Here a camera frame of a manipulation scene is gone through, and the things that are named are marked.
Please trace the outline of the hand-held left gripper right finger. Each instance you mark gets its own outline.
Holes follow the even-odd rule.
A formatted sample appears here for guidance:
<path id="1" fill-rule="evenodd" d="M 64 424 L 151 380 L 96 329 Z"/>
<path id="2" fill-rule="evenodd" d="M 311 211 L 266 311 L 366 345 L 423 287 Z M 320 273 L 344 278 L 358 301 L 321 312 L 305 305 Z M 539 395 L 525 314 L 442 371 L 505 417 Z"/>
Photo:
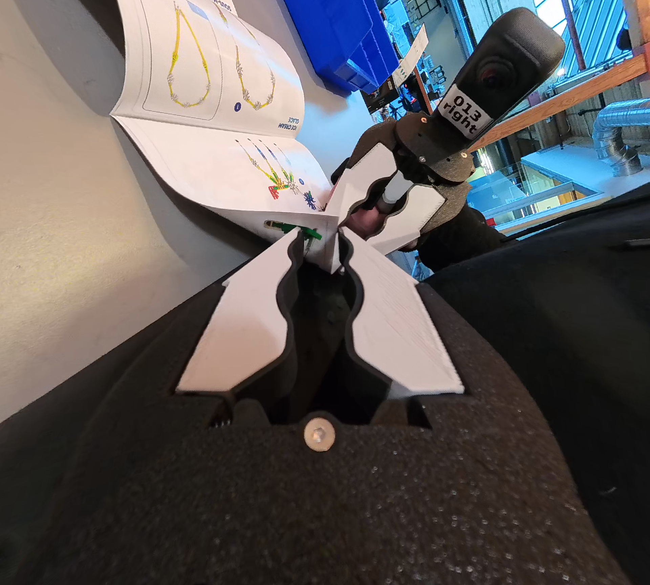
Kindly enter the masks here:
<path id="1" fill-rule="evenodd" d="M 339 239 L 361 296 L 360 306 L 353 306 L 352 350 L 387 384 L 386 399 L 464 394 L 419 283 L 356 233 L 344 229 Z"/>

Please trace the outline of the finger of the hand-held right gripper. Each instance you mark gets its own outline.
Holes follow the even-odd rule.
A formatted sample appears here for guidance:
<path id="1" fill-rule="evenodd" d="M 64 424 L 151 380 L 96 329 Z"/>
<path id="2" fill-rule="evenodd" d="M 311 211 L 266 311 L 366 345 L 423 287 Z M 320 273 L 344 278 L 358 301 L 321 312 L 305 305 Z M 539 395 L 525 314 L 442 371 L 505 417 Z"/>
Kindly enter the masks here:
<path id="1" fill-rule="evenodd" d="M 377 143 L 355 165 L 344 170 L 333 188 L 325 214 L 335 217 L 337 226 L 343 225 L 369 198 L 373 187 L 384 179 L 391 179 L 396 170 L 393 152 Z"/>
<path id="2" fill-rule="evenodd" d="M 444 205 L 445 199 L 433 186 L 415 184 L 406 193 L 405 205 L 386 217 L 383 227 L 366 239 L 386 255 L 400 250 L 420 237 L 423 227 Z"/>

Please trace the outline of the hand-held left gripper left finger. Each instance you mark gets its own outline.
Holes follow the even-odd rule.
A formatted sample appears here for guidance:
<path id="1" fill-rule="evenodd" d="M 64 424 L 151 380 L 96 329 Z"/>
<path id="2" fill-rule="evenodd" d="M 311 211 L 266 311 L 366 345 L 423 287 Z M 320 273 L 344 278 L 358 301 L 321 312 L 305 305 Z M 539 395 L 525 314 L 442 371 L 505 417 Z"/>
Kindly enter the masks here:
<path id="1" fill-rule="evenodd" d="M 304 234 L 292 229 L 224 280 L 210 321 L 176 387 L 178 393 L 236 394 L 272 374 L 265 397 L 282 398 L 296 379 L 291 311 Z"/>

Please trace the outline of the blue plastic bin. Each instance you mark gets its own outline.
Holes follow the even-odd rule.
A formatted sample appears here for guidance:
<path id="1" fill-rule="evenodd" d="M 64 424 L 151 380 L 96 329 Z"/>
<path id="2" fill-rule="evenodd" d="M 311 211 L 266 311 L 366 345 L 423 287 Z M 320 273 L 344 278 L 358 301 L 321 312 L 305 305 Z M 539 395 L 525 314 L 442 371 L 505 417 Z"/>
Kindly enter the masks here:
<path id="1" fill-rule="evenodd" d="M 398 67 L 376 0 L 284 0 L 315 72 L 373 93 Z"/>

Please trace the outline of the toy instruction booklet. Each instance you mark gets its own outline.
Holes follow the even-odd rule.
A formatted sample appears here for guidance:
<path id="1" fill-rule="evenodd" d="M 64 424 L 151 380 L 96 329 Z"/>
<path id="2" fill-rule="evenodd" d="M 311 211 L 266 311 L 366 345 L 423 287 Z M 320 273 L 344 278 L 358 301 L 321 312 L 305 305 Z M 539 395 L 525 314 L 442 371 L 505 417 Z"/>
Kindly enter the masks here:
<path id="1" fill-rule="evenodd" d="M 296 136 L 304 93 L 286 52 L 232 0 L 117 0 L 126 76 L 113 119 L 176 193 L 276 241 L 305 231 L 306 260 L 339 267 L 331 186 Z"/>

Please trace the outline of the person's right forearm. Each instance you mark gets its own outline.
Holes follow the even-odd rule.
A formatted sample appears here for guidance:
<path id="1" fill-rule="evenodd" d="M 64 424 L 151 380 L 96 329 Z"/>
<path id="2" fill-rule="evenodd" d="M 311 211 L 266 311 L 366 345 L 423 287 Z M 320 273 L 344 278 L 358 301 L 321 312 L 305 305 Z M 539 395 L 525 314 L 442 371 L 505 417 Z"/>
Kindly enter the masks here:
<path id="1" fill-rule="evenodd" d="M 454 218 L 419 241 L 417 252 L 422 264 L 437 272 L 499 249 L 509 241 L 487 224 L 481 212 L 465 204 Z"/>

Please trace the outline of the person's right hand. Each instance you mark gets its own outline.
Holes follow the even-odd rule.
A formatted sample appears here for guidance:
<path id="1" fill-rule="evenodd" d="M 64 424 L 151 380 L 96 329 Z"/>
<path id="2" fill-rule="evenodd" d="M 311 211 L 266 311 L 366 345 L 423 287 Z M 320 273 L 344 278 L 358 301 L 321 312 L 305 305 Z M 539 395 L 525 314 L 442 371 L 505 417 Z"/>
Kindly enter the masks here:
<path id="1" fill-rule="evenodd" d="M 377 207 L 369 210 L 359 208 L 343 224 L 344 227 L 356 233 L 362 239 L 375 235 L 384 226 L 387 215 Z"/>

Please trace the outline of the standing paper sheet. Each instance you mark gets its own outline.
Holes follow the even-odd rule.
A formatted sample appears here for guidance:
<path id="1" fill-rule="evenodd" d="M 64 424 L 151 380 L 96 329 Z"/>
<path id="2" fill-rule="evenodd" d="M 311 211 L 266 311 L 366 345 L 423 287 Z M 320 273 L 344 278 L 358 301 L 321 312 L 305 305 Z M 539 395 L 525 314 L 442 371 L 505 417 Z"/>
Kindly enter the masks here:
<path id="1" fill-rule="evenodd" d="M 400 87 L 416 69 L 418 61 L 426 51 L 427 44 L 428 35 L 426 26 L 423 24 L 419 28 L 408 53 L 400 60 L 399 66 L 392 73 L 395 88 Z"/>

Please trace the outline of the person's black-clothed torso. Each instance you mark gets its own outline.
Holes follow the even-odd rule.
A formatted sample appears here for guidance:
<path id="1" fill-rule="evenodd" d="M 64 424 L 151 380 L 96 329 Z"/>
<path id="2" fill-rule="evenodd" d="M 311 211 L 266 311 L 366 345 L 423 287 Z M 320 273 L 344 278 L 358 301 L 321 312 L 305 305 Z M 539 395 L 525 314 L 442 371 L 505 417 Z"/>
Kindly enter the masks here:
<path id="1" fill-rule="evenodd" d="M 649 185 L 427 282 L 523 382 L 606 545 L 648 584 Z"/>

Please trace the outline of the wooden post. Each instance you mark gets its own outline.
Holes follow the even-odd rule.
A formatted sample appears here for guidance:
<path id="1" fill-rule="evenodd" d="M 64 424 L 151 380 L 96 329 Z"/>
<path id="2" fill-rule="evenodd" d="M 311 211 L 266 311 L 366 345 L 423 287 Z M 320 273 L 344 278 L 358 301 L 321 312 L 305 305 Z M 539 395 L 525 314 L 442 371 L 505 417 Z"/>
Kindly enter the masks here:
<path id="1" fill-rule="evenodd" d="M 467 150 L 474 152 L 491 143 L 565 111 L 609 89 L 649 73 L 649 43 L 634 49 L 634 56 L 614 65 L 606 72 L 557 96 L 543 101 L 516 116 L 508 118 L 475 141 Z"/>

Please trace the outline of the metal air duct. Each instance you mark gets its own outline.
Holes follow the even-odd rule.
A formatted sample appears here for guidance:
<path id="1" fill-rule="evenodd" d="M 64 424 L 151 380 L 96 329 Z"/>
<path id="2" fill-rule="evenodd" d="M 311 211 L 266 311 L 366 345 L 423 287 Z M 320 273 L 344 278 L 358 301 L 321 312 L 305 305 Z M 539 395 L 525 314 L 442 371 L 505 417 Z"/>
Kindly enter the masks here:
<path id="1" fill-rule="evenodd" d="M 597 158 L 611 168 L 615 177 L 642 171 L 638 152 L 623 142 L 625 127 L 649 126 L 649 99 L 619 101 L 600 110 L 593 126 L 592 139 Z"/>

